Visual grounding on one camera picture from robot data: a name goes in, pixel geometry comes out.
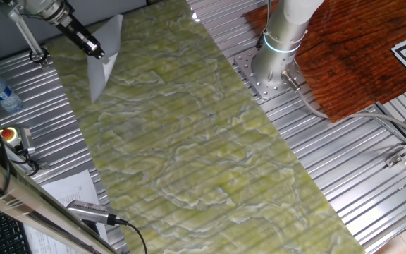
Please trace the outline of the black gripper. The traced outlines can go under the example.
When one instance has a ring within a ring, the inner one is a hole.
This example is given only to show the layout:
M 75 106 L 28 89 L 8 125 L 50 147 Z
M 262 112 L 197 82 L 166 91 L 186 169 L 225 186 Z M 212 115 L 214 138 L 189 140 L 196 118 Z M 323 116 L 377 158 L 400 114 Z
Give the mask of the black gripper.
M 104 50 L 97 40 L 92 40 L 92 34 L 73 15 L 67 15 L 56 25 L 66 37 L 74 42 L 88 56 L 101 59 Z

